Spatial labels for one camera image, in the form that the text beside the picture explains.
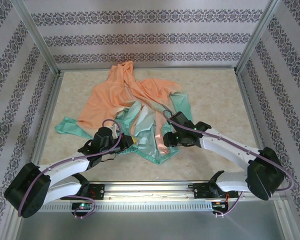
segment marble-pattern surface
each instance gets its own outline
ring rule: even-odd
[[[107,76],[107,70],[64,74],[40,164],[68,157],[84,145],[87,139],[59,134],[54,127],[66,116],[76,119],[92,88]],[[203,121],[238,142],[256,146],[233,69],[136,69],[134,76],[137,80],[160,78],[181,84],[188,94],[195,123]],[[102,162],[83,175],[91,181],[208,180],[219,170],[242,171],[212,151],[180,147],[179,153],[161,165],[129,153]]]

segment crumpled cloth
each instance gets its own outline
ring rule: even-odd
[[[137,145],[124,153],[134,152],[161,164],[178,152],[176,147],[164,145],[163,135],[173,130],[162,114],[165,109],[181,111],[192,120],[188,96],[179,84],[158,78],[136,81],[133,62],[128,61],[112,66],[106,81],[92,89],[76,124],[83,130],[82,134],[94,136],[105,119],[114,119],[124,134],[137,139]],[[112,125],[112,122],[106,123],[106,126]]]

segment orange cloth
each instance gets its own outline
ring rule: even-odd
[[[161,134],[161,128],[166,122],[162,111],[164,109],[174,111],[169,98],[174,93],[184,93],[184,90],[179,84],[163,79],[147,78],[136,81],[132,61],[118,64],[112,66],[105,82],[93,88],[77,124],[88,133],[93,130],[93,136],[105,119],[115,119],[118,112],[131,107],[135,101],[140,101],[142,105],[148,105],[156,111],[156,144],[161,153],[168,153]]]

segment mint green fabric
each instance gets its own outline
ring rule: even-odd
[[[170,95],[173,107],[176,112],[183,114],[192,120],[191,106],[188,101],[187,94],[175,93]],[[156,110],[165,109],[162,105],[155,106]],[[120,124],[121,130],[125,135],[131,135],[130,128],[136,120],[134,136],[137,139],[137,144],[129,147],[120,154],[136,153],[144,159],[147,159],[155,164],[161,164],[168,158],[179,152],[177,147],[170,147],[170,153],[161,155],[156,144],[156,112],[149,106],[143,106],[139,101],[136,101],[130,108],[118,112],[115,120]],[[92,139],[93,137],[86,133],[77,125],[75,119],[65,117],[63,121],[55,127],[55,130],[61,134],[74,134],[83,138]],[[162,135],[171,132],[173,127],[171,124],[164,124],[161,128]]]

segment damask wallpaper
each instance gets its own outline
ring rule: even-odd
[[[26,0],[62,70],[232,66],[268,0]]]
[[[4,191],[30,160],[54,76],[8,0],[0,0],[0,237]]]
[[[288,201],[300,231],[300,0],[284,0],[241,72],[263,144],[295,187]]]

